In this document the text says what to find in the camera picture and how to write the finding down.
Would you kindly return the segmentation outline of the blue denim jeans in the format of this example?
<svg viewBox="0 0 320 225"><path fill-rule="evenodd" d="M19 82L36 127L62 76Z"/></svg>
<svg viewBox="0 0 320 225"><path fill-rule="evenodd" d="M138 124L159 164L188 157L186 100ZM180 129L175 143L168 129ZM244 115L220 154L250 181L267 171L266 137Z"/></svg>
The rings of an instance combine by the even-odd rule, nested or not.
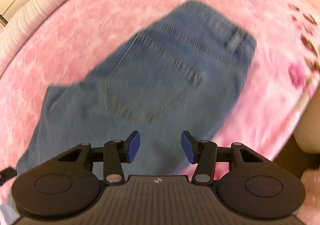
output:
<svg viewBox="0 0 320 225"><path fill-rule="evenodd" d="M49 86L18 175L89 143L140 133L130 175L176 175L188 165L181 134L210 140L236 105L255 38L216 10L189 0L135 33L85 78Z"/></svg>

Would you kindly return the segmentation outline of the white bed headboard cushion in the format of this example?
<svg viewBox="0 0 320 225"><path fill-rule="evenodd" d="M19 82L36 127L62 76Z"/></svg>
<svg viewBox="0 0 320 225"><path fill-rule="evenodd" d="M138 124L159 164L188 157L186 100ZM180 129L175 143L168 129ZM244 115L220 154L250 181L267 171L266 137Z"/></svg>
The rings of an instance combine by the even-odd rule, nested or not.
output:
<svg viewBox="0 0 320 225"><path fill-rule="evenodd" d="M319 154L319 105L308 105L293 135L303 152Z"/></svg>

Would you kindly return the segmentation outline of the pink floral bed blanket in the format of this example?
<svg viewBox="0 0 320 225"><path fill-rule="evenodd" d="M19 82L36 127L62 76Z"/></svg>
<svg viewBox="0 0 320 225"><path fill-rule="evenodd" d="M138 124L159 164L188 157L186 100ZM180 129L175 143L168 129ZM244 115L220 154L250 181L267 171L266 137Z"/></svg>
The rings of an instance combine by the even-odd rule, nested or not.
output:
<svg viewBox="0 0 320 225"><path fill-rule="evenodd" d="M67 0L37 28L1 77L1 168L15 166L39 120L49 85L69 85L123 41L185 0ZM274 158L299 118L299 97L289 67L319 48L319 13L306 0L201 0L241 25L257 40L247 83L215 136L238 140Z"/></svg>

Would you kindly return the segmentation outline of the striped grey pink duvet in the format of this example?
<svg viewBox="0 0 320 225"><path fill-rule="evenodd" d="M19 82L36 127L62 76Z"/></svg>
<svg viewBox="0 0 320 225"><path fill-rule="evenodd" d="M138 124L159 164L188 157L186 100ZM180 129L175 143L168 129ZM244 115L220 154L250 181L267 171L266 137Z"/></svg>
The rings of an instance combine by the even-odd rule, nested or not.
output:
<svg viewBox="0 0 320 225"><path fill-rule="evenodd" d="M67 0L29 0L1 30L1 75L25 42Z"/></svg>

